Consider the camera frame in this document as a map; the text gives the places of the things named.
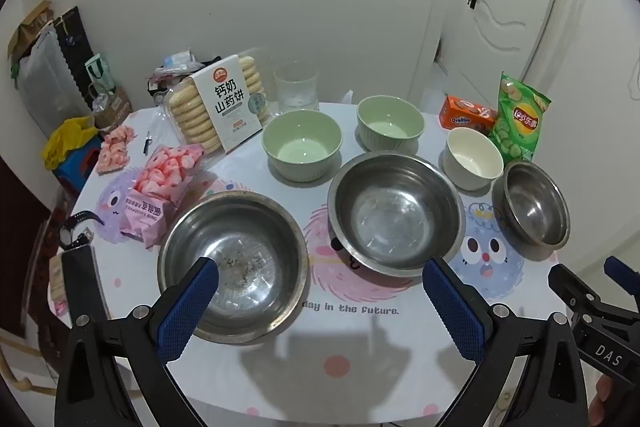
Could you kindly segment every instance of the green bowl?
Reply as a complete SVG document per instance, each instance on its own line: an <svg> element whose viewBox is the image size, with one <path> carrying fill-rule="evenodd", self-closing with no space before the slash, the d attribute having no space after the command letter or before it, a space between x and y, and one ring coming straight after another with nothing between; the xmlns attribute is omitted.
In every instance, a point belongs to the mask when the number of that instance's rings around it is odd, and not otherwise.
<svg viewBox="0 0 640 427"><path fill-rule="evenodd" d="M358 104L358 133L370 151L415 152L424 117L415 106L394 96L370 96Z"/></svg>
<svg viewBox="0 0 640 427"><path fill-rule="evenodd" d="M294 182L311 182L329 172L340 145L340 126L314 110L281 114L262 132L262 147L273 166Z"/></svg>

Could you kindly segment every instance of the cartoon eye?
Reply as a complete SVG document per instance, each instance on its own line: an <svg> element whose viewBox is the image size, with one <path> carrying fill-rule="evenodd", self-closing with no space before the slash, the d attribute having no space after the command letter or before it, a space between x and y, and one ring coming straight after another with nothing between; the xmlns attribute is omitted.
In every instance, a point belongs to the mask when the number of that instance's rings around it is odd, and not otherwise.
<svg viewBox="0 0 640 427"><path fill-rule="evenodd" d="M114 190L111 193L111 196L109 196L109 200L107 202L107 204L113 208L114 206L116 206L118 204L118 201L120 201L120 191L119 190Z"/></svg>
<svg viewBox="0 0 640 427"><path fill-rule="evenodd" d="M491 249L491 260L494 263L502 264L507 259L507 249L504 247L504 243L497 237L492 237L489 241L489 248Z"/></svg>
<svg viewBox="0 0 640 427"><path fill-rule="evenodd" d="M465 237L460 251L462 252L462 259L465 260L465 263L476 264L480 261L480 246L475 237L471 237L470 235Z"/></svg>

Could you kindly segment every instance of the pink wrapper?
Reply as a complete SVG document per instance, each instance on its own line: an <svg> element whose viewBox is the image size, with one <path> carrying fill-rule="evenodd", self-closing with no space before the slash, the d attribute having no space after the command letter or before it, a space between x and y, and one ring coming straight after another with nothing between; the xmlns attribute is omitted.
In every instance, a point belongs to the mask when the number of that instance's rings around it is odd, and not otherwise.
<svg viewBox="0 0 640 427"><path fill-rule="evenodd" d="M142 240L146 248L160 243L203 154L202 145L158 146L127 193L121 232Z"/></svg>

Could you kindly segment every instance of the large metal bowl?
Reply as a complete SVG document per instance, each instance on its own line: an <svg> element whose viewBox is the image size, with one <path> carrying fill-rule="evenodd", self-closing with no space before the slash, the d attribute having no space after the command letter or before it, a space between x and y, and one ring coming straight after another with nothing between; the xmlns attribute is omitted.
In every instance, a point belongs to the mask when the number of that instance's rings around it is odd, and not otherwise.
<svg viewBox="0 0 640 427"><path fill-rule="evenodd" d="M199 201L168 232L158 284L177 283L200 258L218 265L220 286L194 333L224 344L277 328L300 301L308 273L305 239L293 217L261 194L232 190Z"/></svg>
<svg viewBox="0 0 640 427"><path fill-rule="evenodd" d="M465 209L451 181L430 163L398 152L357 156L329 188L329 221L364 266L418 277L432 257L452 257L465 235Z"/></svg>
<svg viewBox="0 0 640 427"><path fill-rule="evenodd" d="M569 240L569 209L554 181L537 165L511 162L502 178L505 214L525 241L557 250Z"/></svg>

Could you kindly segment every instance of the finger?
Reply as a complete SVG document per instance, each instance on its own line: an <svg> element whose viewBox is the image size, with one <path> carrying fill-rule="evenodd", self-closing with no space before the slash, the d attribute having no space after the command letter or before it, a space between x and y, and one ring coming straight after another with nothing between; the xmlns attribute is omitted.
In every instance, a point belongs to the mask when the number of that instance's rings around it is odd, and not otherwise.
<svg viewBox="0 0 640 427"><path fill-rule="evenodd" d="M589 406L589 425L596 427L602 423L602 420L604 420L604 404L595 398Z"/></svg>
<svg viewBox="0 0 640 427"><path fill-rule="evenodd" d="M602 375L600 379L596 382L596 393L598 394L598 398L601 401L605 401L609 394L611 394L611 387L613 385L613 380L605 375Z"/></svg>

